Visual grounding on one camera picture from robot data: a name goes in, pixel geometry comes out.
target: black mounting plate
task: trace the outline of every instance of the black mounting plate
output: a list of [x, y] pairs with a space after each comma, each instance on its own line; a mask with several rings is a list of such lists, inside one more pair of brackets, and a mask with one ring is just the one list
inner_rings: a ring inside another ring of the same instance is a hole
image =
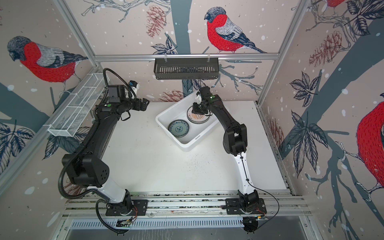
[[[137, 208], [137, 215], [138, 216], [145, 216], [145, 212], [147, 211], [147, 206], [148, 206], [148, 200], [132, 200], [133, 202], [133, 207]], [[136, 212], [135, 210], [131, 210], [127, 215], [126, 214], [126, 209], [122, 207], [111, 207], [107, 208], [107, 211], [105, 212], [106, 216], [135, 216]]]
[[259, 203], [257, 204], [257, 207], [260, 211], [258, 211], [256, 208], [251, 213], [244, 213], [241, 210], [239, 199], [229, 198], [229, 199], [225, 199], [225, 207], [223, 207], [223, 209], [227, 210], [228, 215], [239, 215], [239, 214], [262, 214], [262, 215], [264, 215], [264, 213], [266, 213], [264, 199], [262, 199], [262, 198], [259, 199]]

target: white plastic bin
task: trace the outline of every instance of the white plastic bin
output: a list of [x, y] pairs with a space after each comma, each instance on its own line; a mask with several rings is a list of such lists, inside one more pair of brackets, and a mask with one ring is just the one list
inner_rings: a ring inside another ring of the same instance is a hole
[[[194, 102], [196, 102], [196, 93], [191, 93], [156, 116], [156, 122], [159, 126], [184, 152], [191, 151], [204, 137], [210, 134], [219, 123], [215, 115], [210, 116], [208, 121], [202, 124], [190, 122], [187, 117], [187, 110]], [[185, 120], [189, 124], [189, 132], [180, 138], [176, 138], [168, 131], [169, 124], [178, 119]]]

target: black metal basket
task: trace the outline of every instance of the black metal basket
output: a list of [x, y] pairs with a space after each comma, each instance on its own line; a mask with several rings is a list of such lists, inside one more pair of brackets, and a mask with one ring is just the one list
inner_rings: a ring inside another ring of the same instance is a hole
[[216, 79], [218, 58], [156, 58], [156, 79]]

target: white wire basket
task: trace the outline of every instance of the white wire basket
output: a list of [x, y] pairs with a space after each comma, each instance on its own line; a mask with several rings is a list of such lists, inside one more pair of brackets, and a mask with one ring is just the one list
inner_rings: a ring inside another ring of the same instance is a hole
[[104, 87], [102, 73], [90, 74], [85, 85], [77, 93], [70, 94], [73, 99], [51, 124], [48, 132], [54, 136], [73, 137], [95, 105]]

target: white spot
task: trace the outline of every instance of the white spot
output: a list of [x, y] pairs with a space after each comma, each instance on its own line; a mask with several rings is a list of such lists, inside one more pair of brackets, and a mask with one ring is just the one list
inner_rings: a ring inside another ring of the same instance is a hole
[[51, 218], [51, 220], [49, 220], [49, 222], [48, 222], [48, 224], [47, 224], [47, 227], [49, 227], [50, 225], [52, 225], [52, 224], [56, 221], [56, 219], [59, 217], [59, 215], [60, 215], [60, 212], [57, 212], [57, 213]]
[[341, 224], [341, 227], [342, 227], [344, 230], [349, 231], [349, 227], [347, 227], [344, 223]]
[[35, 190], [35, 187], [30, 187], [27, 190], [25, 190], [24, 194], [30, 195], [33, 193], [34, 190]]
[[327, 9], [327, 4], [324, 4], [323, 8], [321, 9], [321, 12], [324, 12]]

